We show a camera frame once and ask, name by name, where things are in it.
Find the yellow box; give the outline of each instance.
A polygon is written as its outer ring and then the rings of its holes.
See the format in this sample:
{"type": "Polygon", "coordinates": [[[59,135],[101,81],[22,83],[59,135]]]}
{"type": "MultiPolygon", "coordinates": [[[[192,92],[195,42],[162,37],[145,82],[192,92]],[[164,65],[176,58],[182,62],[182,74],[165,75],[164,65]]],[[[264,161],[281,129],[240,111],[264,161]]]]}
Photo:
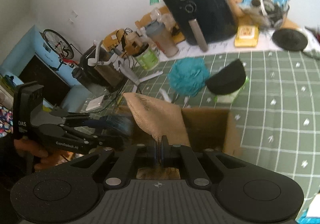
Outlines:
{"type": "Polygon", "coordinates": [[[255,47],[258,44],[259,29],[256,26],[241,25],[235,39],[235,47],[255,47]]]}

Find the ribbed gray surface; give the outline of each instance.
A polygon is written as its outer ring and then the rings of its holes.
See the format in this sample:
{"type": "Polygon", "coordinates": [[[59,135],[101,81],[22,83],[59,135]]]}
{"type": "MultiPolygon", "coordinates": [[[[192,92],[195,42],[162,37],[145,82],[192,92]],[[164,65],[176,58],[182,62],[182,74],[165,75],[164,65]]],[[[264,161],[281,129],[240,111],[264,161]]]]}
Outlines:
{"type": "Polygon", "coordinates": [[[99,205],[73,224],[235,224],[245,223],[224,212],[208,191],[184,180],[131,180],[121,190],[105,193],[99,205]]]}

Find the bicycle tire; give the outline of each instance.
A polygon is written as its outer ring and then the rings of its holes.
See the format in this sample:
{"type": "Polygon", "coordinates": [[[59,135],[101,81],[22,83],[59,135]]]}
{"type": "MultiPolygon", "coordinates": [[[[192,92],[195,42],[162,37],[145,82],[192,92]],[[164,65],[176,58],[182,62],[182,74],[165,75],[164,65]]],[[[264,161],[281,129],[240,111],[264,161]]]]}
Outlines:
{"type": "Polygon", "coordinates": [[[44,30],[43,31],[43,38],[44,38],[46,44],[50,47],[50,49],[52,49],[56,54],[61,55],[62,57],[66,58],[66,59],[70,59],[70,60],[74,58],[75,54],[73,52],[73,49],[72,49],[71,45],[68,43],[68,41],[65,38],[63,38],[63,36],[61,36],[56,31],[51,30],[51,29],[44,30]],[[51,46],[49,40],[47,39],[47,37],[45,35],[46,32],[51,32],[51,33],[57,35],[60,39],[62,39],[67,44],[67,47],[68,47],[68,50],[69,50],[68,53],[70,53],[70,55],[66,56],[63,52],[62,53],[57,52],[57,50],[54,47],[51,46]]]}

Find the metal screw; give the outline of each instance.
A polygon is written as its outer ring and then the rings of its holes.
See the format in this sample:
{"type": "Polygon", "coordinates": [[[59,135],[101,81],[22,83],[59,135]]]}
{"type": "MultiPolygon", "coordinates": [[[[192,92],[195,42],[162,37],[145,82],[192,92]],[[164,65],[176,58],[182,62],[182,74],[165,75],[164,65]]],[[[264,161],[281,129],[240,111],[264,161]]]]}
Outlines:
{"type": "Polygon", "coordinates": [[[197,186],[206,186],[209,184],[209,181],[204,178],[198,178],[198,179],[195,179],[193,183],[197,186]]]}
{"type": "Polygon", "coordinates": [[[119,185],[120,183],[121,183],[121,180],[119,178],[106,179],[106,184],[110,186],[116,186],[116,185],[119,185]]]}

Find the air fryer handle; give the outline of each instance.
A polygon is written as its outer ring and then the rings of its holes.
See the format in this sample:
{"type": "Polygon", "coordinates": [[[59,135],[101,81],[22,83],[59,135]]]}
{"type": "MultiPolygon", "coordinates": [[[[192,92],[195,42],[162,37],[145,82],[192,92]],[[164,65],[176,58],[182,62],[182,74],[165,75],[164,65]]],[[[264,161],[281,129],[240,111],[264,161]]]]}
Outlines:
{"type": "Polygon", "coordinates": [[[207,42],[205,41],[205,38],[203,36],[203,33],[201,31],[201,28],[199,26],[197,19],[190,20],[189,25],[191,27],[191,30],[196,38],[197,44],[199,45],[200,49],[203,52],[206,52],[208,50],[208,45],[207,45],[207,42]]]}

